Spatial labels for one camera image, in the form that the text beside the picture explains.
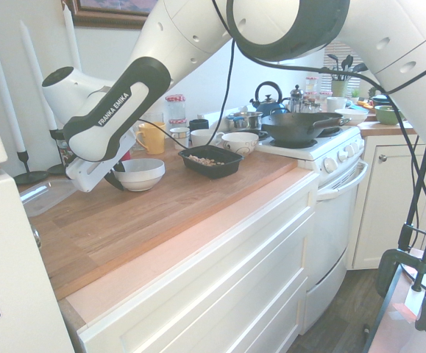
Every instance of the pan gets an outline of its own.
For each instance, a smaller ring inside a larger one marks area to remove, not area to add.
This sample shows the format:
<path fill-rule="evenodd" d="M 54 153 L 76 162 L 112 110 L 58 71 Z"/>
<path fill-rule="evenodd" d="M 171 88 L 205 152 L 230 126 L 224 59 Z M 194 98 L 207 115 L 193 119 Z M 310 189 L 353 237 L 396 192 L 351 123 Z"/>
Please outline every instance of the pan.
<path fill-rule="evenodd" d="M 283 144 L 306 144 L 328 127 L 343 126 L 351 119 L 337 113 L 278 113 L 262 118 L 262 130 Z"/>

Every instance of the black kettle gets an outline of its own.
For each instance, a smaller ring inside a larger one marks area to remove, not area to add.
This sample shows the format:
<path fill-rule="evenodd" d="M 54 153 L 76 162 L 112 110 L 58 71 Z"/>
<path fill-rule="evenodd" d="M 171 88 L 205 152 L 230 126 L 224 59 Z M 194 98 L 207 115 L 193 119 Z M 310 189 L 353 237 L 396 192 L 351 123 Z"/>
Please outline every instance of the black kettle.
<path fill-rule="evenodd" d="M 270 86 L 273 87 L 278 92 L 278 100 L 275 101 L 273 98 L 270 98 L 271 94 L 266 95 L 266 99 L 264 101 L 260 101 L 258 98 L 258 94 L 260 92 L 260 89 L 263 86 Z M 281 93 L 280 87 L 272 81 L 265 81 L 258 85 L 257 90 L 255 90 L 255 100 L 250 99 L 250 103 L 252 103 L 253 107 L 258 111 L 263 113 L 263 116 L 270 115 L 270 112 L 273 109 L 281 108 L 285 109 L 285 106 L 282 104 L 283 102 L 283 94 Z"/>

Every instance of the oven handle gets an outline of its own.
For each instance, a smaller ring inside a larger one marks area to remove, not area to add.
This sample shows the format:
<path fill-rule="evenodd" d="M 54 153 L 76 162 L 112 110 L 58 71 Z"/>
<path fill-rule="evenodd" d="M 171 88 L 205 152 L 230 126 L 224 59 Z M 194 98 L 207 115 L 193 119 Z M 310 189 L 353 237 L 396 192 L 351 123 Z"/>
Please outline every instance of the oven handle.
<path fill-rule="evenodd" d="M 351 182 L 342 186 L 341 188 L 318 191 L 317 192 L 317 201 L 334 199 L 334 198 L 340 196 L 342 193 L 345 193 L 346 191 L 348 191 L 351 188 L 355 187 L 356 185 L 360 184 L 361 180 L 363 180 L 363 178 L 366 175 L 366 172 L 368 171 L 368 163 L 364 162 L 362 160 L 359 160 L 358 165 L 357 165 L 357 170 L 360 170 L 359 175 L 356 178 L 354 178 Z"/>

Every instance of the dark floor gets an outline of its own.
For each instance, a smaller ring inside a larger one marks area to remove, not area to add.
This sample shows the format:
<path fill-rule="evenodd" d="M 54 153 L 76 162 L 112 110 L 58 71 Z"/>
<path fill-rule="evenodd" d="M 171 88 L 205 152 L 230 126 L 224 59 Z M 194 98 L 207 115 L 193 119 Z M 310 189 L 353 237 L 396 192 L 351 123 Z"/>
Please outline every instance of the dark floor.
<path fill-rule="evenodd" d="M 383 303 L 374 289 L 376 273 L 348 271 L 325 313 L 287 353 L 361 353 L 363 325 L 373 325 Z"/>

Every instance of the white bowl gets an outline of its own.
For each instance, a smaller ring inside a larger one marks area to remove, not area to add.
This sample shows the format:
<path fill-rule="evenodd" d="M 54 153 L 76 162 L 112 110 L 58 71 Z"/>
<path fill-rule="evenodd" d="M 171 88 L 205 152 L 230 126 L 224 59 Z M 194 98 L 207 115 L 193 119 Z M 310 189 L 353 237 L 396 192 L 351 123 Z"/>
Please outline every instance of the white bowl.
<path fill-rule="evenodd" d="M 258 144 L 258 135 L 251 132 L 231 132 L 222 136 L 222 140 L 224 149 L 245 157 L 251 154 Z"/>
<path fill-rule="evenodd" d="M 337 109 L 336 113 L 342 114 L 344 118 L 351 118 L 352 121 L 357 124 L 364 122 L 368 117 L 368 113 L 356 109 Z"/>
<path fill-rule="evenodd" d="M 115 177 L 129 191 L 151 189 L 166 172 L 164 162 L 154 158 L 125 160 L 123 166 L 125 171 L 115 171 Z"/>

